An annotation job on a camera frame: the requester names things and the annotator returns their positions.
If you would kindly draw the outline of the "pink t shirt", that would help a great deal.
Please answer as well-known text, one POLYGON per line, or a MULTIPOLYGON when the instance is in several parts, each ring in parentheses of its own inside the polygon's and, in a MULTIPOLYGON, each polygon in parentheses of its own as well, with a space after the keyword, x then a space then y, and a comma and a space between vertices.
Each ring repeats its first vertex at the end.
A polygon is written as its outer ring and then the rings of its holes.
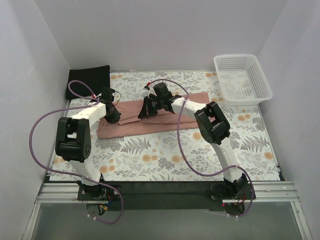
POLYGON ((177 129, 178 115, 165 111, 158 111, 156 116, 139 119, 143 101, 123 101, 118 103, 116 109, 121 113, 117 123, 108 123, 102 118, 96 130, 99 139, 111 139, 136 135, 145 135, 174 131, 177 129))

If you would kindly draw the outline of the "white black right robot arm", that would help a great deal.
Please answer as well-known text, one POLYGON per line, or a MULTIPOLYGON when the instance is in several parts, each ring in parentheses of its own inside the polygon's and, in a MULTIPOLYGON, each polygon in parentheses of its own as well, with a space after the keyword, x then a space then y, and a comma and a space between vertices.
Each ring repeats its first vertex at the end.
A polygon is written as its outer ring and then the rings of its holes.
POLYGON ((178 147, 190 170, 202 177, 223 174, 226 195, 232 199, 244 196, 249 177, 246 171, 238 165, 230 140, 231 126, 219 105, 214 101, 206 104, 192 101, 189 99, 189 94, 186 96, 173 95, 164 82, 160 82, 152 88, 148 83, 144 88, 149 93, 143 98, 138 118, 147 119, 156 116, 159 110, 177 114, 178 147), (180 139, 182 116, 190 117, 196 121, 202 138, 213 147, 222 170, 211 174, 201 173, 188 162, 180 139))

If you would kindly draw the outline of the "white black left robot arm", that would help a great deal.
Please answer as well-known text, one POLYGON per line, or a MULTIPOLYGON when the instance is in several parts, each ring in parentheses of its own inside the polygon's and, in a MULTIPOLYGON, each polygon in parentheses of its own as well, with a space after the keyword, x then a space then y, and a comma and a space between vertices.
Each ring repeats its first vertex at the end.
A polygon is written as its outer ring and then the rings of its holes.
POLYGON ((102 175, 95 167, 90 154, 92 151, 91 127, 101 119, 109 124, 117 123, 121 113, 114 105, 117 91, 104 87, 98 98, 99 103, 88 107, 71 117, 61 117, 57 124, 55 153, 69 162, 80 175, 81 185, 90 186, 89 194, 95 200, 106 196, 106 187, 99 183, 102 175))

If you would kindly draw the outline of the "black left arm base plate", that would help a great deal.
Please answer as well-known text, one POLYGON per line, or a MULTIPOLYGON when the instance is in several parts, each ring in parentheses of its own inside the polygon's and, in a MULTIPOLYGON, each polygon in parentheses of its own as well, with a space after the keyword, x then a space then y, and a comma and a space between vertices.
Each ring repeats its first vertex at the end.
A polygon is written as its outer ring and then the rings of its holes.
POLYGON ((79 185, 78 196, 77 199, 79 201, 108 201, 115 200, 119 201, 119 194, 103 185, 85 185, 80 180, 76 182, 79 185))

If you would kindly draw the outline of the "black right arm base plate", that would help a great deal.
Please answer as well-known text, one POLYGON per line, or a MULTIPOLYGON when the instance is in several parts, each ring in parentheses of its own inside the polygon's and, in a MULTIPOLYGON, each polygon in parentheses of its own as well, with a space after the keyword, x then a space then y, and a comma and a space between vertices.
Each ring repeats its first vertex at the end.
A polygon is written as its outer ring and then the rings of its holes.
POLYGON ((239 200, 243 197, 245 197, 245 200, 250 200, 252 193, 253 192, 249 184, 240 190, 234 190, 222 181, 210 184, 206 191, 206 194, 212 200, 239 200))

